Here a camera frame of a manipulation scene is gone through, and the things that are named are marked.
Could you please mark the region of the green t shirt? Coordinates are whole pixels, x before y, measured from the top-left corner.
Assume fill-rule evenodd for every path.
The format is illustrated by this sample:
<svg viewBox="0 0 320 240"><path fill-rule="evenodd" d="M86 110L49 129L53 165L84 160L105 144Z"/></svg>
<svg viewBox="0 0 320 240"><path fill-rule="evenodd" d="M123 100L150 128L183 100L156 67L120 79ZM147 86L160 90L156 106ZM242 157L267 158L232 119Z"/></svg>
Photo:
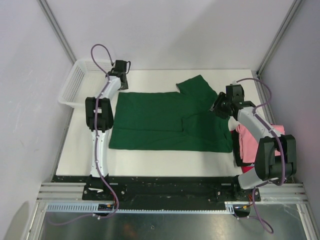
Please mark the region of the green t shirt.
<svg viewBox="0 0 320 240"><path fill-rule="evenodd" d="M109 147L116 150L231 153L227 119L210 110L218 94L197 75L174 92L118 94Z"/></svg>

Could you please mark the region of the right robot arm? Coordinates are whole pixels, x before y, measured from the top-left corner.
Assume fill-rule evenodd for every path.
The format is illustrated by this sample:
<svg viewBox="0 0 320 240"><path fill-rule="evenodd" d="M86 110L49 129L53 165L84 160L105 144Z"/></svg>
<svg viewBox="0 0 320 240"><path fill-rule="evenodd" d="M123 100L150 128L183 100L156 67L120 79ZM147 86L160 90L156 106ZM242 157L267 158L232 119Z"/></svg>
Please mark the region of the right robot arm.
<svg viewBox="0 0 320 240"><path fill-rule="evenodd" d="M210 108L221 118L234 117L258 143L254 169L239 175L238 183L230 188L231 196L237 201L247 197L249 189L267 184L282 186L286 177L297 171L295 138L276 130L256 111L251 101L243 99L243 96L230 97L220 92Z"/></svg>

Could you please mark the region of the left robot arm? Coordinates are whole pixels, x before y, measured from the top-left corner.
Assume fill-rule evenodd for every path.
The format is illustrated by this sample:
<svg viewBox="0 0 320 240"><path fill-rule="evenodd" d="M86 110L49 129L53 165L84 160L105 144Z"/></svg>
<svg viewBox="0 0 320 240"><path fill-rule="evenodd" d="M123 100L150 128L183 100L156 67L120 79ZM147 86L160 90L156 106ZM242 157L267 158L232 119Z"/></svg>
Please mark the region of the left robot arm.
<svg viewBox="0 0 320 240"><path fill-rule="evenodd" d="M92 136L92 164L90 175L93 178L109 174L107 150L109 134L114 124L111 100L117 91L128 89L127 74L109 71L105 85L94 97L85 99L85 121Z"/></svg>

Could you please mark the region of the black folded t shirt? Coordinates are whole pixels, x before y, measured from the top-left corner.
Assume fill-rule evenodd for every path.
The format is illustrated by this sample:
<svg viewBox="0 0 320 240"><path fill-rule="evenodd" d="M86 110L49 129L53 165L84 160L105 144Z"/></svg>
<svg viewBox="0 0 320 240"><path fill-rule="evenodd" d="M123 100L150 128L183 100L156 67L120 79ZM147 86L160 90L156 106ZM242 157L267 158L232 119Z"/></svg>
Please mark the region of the black folded t shirt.
<svg viewBox="0 0 320 240"><path fill-rule="evenodd" d="M232 138L232 147L233 147L233 155L235 159L235 163L238 167L244 167L243 160L240 156L240 141L239 141L239 134L236 130L231 132Z"/></svg>

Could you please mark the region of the white plastic basket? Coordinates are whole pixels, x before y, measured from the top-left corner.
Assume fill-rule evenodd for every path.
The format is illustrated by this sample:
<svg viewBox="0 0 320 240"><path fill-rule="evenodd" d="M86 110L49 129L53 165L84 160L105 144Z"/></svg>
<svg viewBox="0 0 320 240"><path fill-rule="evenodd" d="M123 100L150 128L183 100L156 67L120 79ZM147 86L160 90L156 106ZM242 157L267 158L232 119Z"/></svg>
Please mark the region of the white plastic basket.
<svg viewBox="0 0 320 240"><path fill-rule="evenodd" d="M84 109L88 97L97 97L107 84L106 74L112 69L109 60L79 59L73 65L58 96L58 102L74 109Z"/></svg>

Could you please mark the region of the pink folded t shirt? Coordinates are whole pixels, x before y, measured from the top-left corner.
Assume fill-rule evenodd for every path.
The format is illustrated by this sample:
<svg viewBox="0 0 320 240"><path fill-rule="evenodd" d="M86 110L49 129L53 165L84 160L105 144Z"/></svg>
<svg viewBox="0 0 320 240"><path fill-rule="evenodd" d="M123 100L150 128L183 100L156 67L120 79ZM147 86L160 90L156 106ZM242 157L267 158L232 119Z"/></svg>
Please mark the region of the pink folded t shirt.
<svg viewBox="0 0 320 240"><path fill-rule="evenodd" d="M235 129L239 134L240 157L244 166L249 166L255 163L259 140L256 140L249 130L239 124Z"/></svg>

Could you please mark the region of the left aluminium frame post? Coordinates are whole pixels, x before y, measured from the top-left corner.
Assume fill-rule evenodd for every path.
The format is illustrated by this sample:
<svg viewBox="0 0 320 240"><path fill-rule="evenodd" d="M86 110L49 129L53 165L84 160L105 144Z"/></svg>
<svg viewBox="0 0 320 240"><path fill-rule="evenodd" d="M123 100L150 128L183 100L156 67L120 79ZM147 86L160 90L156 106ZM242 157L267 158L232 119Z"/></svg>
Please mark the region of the left aluminium frame post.
<svg viewBox="0 0 320 240"><path fill-rule="evenodd" d="M37 0L37 3L42 10L45 18L47 19L49 25L51 26L54 34L56 35L62 49L64 50L67 58L69 61L74 64L77 60L76 55L74 54L74 51L72 50L65 34L63 33L63 30L57 21L57 18L55 17L54 12L52 11L49 3L47 0Z"/></svg>

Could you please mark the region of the aluminium frame post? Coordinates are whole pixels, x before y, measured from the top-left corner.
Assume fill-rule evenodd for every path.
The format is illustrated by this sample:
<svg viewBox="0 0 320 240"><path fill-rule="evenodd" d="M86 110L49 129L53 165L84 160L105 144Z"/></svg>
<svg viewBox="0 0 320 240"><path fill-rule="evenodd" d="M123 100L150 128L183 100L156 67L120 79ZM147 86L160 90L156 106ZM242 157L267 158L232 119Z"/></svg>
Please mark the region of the aluminium frame post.
<svg viewBox="0 0 320 240"><path fill-rule="evenodd" d="M76 55L74 54L74 51L72 50L65 34L63 33L63 30L57 21L57 18L55 17L54 12L52 11L49 3L47 0L37 0L37 3L42 10L45 18L47 19L49 25L51 26L54 34L56 35L62 49L64 50L67 58L69 61L74 64L77 60Z"/></svg>
<svg viewBox="0 0 320 240"><path fill-rule="evenodd" d="M279 29L277 30L269 48L267 49L261 63L259 64L257 70L256 70L256 75L260 78L266 69L267 65L271 61L273 55L275 54L277 48L281 44L284 36L288 32L290 26L294 22L294 19L298 15L301 7L305 3L305 0L294 0L286 13Z"/></svg>

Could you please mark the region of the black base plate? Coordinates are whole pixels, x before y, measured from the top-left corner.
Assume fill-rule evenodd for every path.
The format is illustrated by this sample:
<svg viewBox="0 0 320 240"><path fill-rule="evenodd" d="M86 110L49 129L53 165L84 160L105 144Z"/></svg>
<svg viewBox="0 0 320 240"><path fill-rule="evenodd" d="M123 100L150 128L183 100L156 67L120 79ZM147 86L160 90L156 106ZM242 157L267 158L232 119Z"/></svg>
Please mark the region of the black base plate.
<svg viewBox="0 0 320 240"><path fill-rule="evenodd" d="M119 201L119 208L204 210L221 207L224 202L261 201L260 192L241 189L235 177L109 176L104 184L92 176L58 176L53 183L83 184L85 201Z"/></svg>

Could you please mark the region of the right aluminium frame post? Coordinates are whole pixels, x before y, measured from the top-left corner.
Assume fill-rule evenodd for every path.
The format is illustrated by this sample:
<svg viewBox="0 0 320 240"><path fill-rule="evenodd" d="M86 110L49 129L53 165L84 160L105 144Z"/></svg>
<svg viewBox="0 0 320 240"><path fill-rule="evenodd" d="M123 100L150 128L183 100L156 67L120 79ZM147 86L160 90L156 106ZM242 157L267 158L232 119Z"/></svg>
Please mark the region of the right aluminium frame post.
<svg viewBox="0 0 320 240"><path fill-rule="evenodd" d="M298 15L301 7L305 3L305 0L294 0L286 13L279 29L277 30L269 48L267 49L261 63L259 64L257 70L256 70L256 75L260 78L266 69L267 65L271 61L273 55L275 54L277 48L281 44L284 36L288 32L290 26L294 22L294 19Z"/></svg>

